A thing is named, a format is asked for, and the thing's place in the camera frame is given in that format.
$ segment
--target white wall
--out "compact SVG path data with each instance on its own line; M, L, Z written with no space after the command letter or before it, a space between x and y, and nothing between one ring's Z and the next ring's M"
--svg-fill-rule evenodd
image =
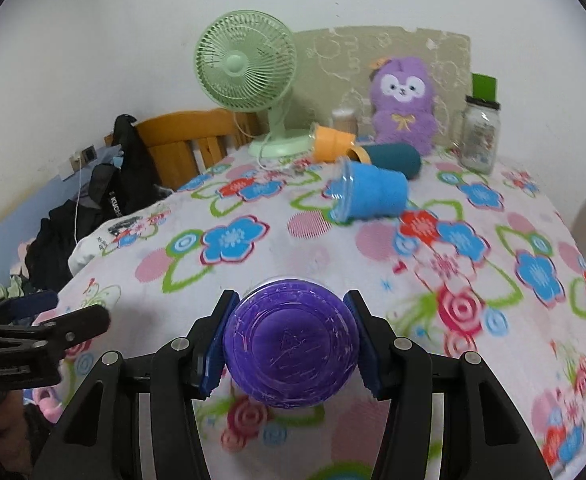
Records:
M524 163L565 221L586 197L586 12L577 0L7 0L0 7L0 218L138 118L209 108L193 75L202 29L260 9L294 30L403 25L468 34L499 80L500 155Z

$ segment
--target plush toy face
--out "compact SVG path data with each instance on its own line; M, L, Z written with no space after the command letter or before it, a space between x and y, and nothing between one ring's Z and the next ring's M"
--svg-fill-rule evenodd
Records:
M430 112L433 84L419 57L390 59L371 83L371 104L375 110L393 110L402 114Z

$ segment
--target stuffed animal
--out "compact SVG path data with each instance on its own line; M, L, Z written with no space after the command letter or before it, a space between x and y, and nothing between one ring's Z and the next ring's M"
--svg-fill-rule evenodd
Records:
M395 57L374 72L369 92L377 144L405 142L420 155L433 149L433 83L419 57Z

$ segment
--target wooden chair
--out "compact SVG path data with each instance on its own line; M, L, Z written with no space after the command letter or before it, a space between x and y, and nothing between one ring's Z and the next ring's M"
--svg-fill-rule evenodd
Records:
M235 113L237 124L251 136L260 135L255 114ZM202 112L175 112L135 124L140 137L153 156L162 185L178 189L199 174L193 155L193 142L208 169L227 156L224 137L235 149L250 142L233 121L233 112L216 108ZM110 146L112 134L104 138Z

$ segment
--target beige patterned panel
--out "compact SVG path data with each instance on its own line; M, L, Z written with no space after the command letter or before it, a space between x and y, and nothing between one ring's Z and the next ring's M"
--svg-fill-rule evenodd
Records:
M402 27L342 27L295 33L298 73L287 115L289 128L329 125L331 110L352 107L359 136L374 136L369 102L370 65L380 57L417 56L431 69L440 144L448 144L464 97L470 92L470 38Z

